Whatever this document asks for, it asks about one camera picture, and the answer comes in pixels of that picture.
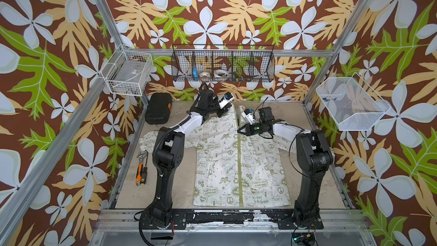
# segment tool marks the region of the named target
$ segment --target aluminum frame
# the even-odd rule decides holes
[[[118,193],[120,192],[120,189],[123,185],[124,179],[126,178],[126,174],[129,169],[129,165],[131,164],[132,158],[134,156],[135,148],[137,146],[139,136],[141,134],[141,129],[145,122],[145,112],[147,111],[148,103],[144,104],[143,110],[141,112],[141,116],[138,121],[138,128],[134,133],[133,140],[130,142],[128,151],[126,152],[126,155],[124,156],[124,164],[120,168],[117,174],[117,179],[115,180],[114,188],[112,190],[111,195],[109,196],[108,200],[108,207],[113,207],[115,205],[114,201],[117,197]]]
[[[253,213],[254,221],[245,221],[243,224],[223,224],[222,221],[214,221],[202,224],[187,224],[184,230],[174,230],[175,233],[189,232],[219,232],[219,233],[290,233],[292,230],[282,230],[278,228],[277,223],[270,221],[270,218],[265,214],[264,210],[223,210],[223,209],[201,209],[192,210],[198,213],[222,212],[222,213]],[[105,233],[109,232],[138,232],[138,221],[133,219],[135,213],[141,209],[112,209],[102,210],[94,228],[93,237],[90,245],[99,245]],[[314,232],[360,232],[361,237],[369,246],[376,246],[373,235],[369,230],[369,223],[361,210],[350,209],[322,209],[320,210],[324,229],[314,230]],[[308,229],[299,229],[297,232],[307,232]],[[144,233],[171,233],[172,230],[143,230]]]
[[[102,15],[103,22],[108,28],[109,35],[112,37],[112,40],[114,40],[115,47],[121,48],[121,50],[123,51],[124,43],[122,41],[122,38],[120,37],[120,33],[118,32],[117,25],[115,23],[115,19],[112,16],[112,12],[109,8],[107,1],[96,0],[96,6],[100,14]]]
[[[135,51],[148,52],[152,56],[172,56],[172,49],[131,49]],[[273,49],[275,57],[332,57],[334,52],[332,50],[276,50]]]

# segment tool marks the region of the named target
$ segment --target shirt sleeve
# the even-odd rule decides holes
[[[283,149],[285,151],[288,151],[288,149],[290,148],[290,144],[292,143],[291,141],[287,140],[286,138],[279,137],[276,135],[273,136],[273,141],[276,143],[276,145],[279,149]]]

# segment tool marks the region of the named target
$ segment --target black tool case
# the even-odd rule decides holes
[[[168,93],[154,93],[145,112],[145,121],[148,124],[167,123],[171,111],[171,95]]]

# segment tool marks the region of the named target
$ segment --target white mesh basket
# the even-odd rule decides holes
[[[367,131],[390,108],[356,73],[352,77],[330,77],[316,92],[340,131]]]
[[[138,51],[123,51],[109,60],[112,67],[105,76],[105,82],[111,93],[142,96],[153,67],[152,56]]]

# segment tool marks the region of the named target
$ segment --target screwdriver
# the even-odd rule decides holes
[[[139,153],[137,156],[139,163],[136,174],[136,185],[144,185],[145,179],[147,177],[147,158],[149,157],[149,153],[144,151],[143,153]]]

